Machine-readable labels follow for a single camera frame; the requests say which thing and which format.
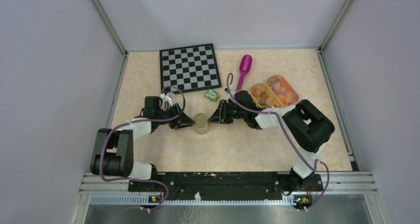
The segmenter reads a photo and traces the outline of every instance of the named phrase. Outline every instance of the small green toy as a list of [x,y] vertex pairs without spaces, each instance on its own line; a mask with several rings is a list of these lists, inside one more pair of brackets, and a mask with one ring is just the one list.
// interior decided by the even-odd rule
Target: small green toy
[[220,98],[219,94],[211,89],[209,89],[207,93],[204,94],[204,97],[212,102],[217,102],[217,100]]

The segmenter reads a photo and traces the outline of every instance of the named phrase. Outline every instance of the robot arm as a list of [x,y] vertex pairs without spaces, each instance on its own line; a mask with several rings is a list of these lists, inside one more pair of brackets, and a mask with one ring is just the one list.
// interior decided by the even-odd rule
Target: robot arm
[[[319,158],[325,142],[329,140],[335,130],[332,122],[308,100],[301,100],[295,106],[286,108],[258,109],[246,91],[239,91],[235,93],[234,97],[236,101],[249,109],[270,112],[270,114],[249,112],[240,108],[231,100],[222,100],[216,112],[209,118],[209,122],[230,124],[233,119],[243,119],[250,128],[267,129],[280,127],[275,115],[277,113],[282,117],[300,145],[300,153],[311,165]],[[302,159],[298,158],[291,174],[297,174],[298,179],[305,179],[310,177],[313,171]]]
[[[169,124],[172,129],[192,126],[193,120],[184,114],[178,104],[172,104],[172,94],[145,97],[145,107],[139,116],[129,121],[128,125],[117,129],[106,144],[107,149],[116,148],[116,153],[105,151],[104,175],[121,176],[137,179],[150,179],[156,170],[154,165],[134,161],[133,143],[140,137],[154,132],[159,125]],[[144,119],[167,119],[178,115],[177,119],[167,122],[143,121]],[[101,151],[106,136],[111,129],[102,128],[97,132],[91,159],[91,172],[99,175]]]

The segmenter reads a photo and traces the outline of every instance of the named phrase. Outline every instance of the plastic container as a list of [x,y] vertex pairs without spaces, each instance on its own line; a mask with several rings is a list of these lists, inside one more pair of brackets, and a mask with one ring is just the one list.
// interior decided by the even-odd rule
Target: plastic container
[[264,83],[254,84],[250,88],[251,97],[259,108],[282,108],[280,100],[276,97],[270,87]]
[[199,135],[207,134],[210,131],[209,115],[205,113],[198,113],[193,117],[194,130]]
[[290,106],[299,101],[299,95],[292,88],[292,86],[287,83],[283,76],[273,75],[272,77],[268,78],[267,85],[276,94],[276,97],[282,104]]

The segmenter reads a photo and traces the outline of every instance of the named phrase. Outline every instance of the black mounting base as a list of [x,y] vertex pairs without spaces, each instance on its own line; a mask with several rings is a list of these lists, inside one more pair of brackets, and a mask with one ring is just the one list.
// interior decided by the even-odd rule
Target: black mounting base
[[[282,192],[322,191],[319,174],[305,179],[306,186],[293,186],[286,172],[160,172],[155,177],[169,188],[167,200],[194,200],[199,192],[202,200],[281,200]],[[131,181],[129,192],[160,192],[162,187],[153,183]]]

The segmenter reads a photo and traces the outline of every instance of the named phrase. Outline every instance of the aluminum frame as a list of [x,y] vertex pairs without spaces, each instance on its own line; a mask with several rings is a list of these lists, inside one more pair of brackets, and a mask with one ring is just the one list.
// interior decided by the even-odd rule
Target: aluminum frame
[[[91,0],[93,7],[97,11],[104,27],[107,29],[110,37],[124,56],[124,60],[121,66],[121,71],[118,77],[118,82],[114,91],[113,100],[110,106],[110,111],[107,116],[106,124],[110,127],[112,117],[115,111],[115,105],[117,102],[118,94],[121,88],[122,78],[127,65],[129,53],[125,49],[121,42],[115,28],[109,20],[104,8],[102,7],[99,0]],[[357,164],[358,157],[353,149],[353,141],[351,135],[347,129],[348,125],[346,118],[342,111],[342,106],[338,94],[335,90],[334,82],[331,78],[328,64],[325,59],[324,50],[328,46],[328,43],[334,36],[335,32],[339,28],[342,20],[345,18],[349,8],[351,7],[354,0],[346,0],[342,9],[340,10],[336,20],[330,28],[328,34],[323,40],[320,47],[317,49],[319,62],[321,64],[322,72],[327,83],[328,90],[330,92],[331,100],[334,105],[334,109],[338,118],[339,126],[343,133],[343,138],[348,149],[349,159],[351,162]],[[326,182],[326,173],[319,172],[323,182]],[[128,192],[128,180],[122,180],[117,182],[103,182],[99,176],[86,173],[84,175],[82,184],[80,186],[78,199],[74,208],[72,222],[73,224],[84,224],[88,213],[89,204],[92,196],[96,194],[132,194]],[[330,173],[330,185],[328,187],[326,195],[352,195],[352,194],[363,194],[367,204],[367,209],[370,214],[373,224],[387,224],[389,223],[386,212],[383,208],[380,196],[374,182],[373,176],[370,171],[345,171],[345,172],[331,172]]]
[[[278,174],[287,174],[288,172],[278,172]],[[318,172],[321,175],[322,181],[325,183],[327,179],[326,172]],[[132,195],[133,197],[139,196],[137,193],[128,192],[129,180],[119,180],[112,182],[103,182],[102,179],[93,175],[92,173],[85,173],[82,184],[79,190],[79,196],[77,199],[76,207],[73,213],[73,224],[85,223],[85,219],[88,213],[90,202],[95,195]],[[306,192],[294,192],[293,195],[305,195]],[[313,192],[314,195],[320,194],[320,192]],[[374,224],[386,224],[383,221],[383,208],[380,203],[378,196],[378,189],[373,179],[371,172],[365,171],[332,171],[330,172],[330,184],[325,195],[353,195],[363,194],[368,205],[368,211],[371,219],[374,220]],[[209,205],[208,201],[197,201],[192,200],[194,205]],[[118,204],[116,199],[114,202],[108,201],[104,204]],[[278,200],[272,201],[259,201],[259,202],[238,202],[238,201],[222,201],[222,205],[285,205],[280,203]],[[170,202],[168,205],[191,205],[191,202]]]

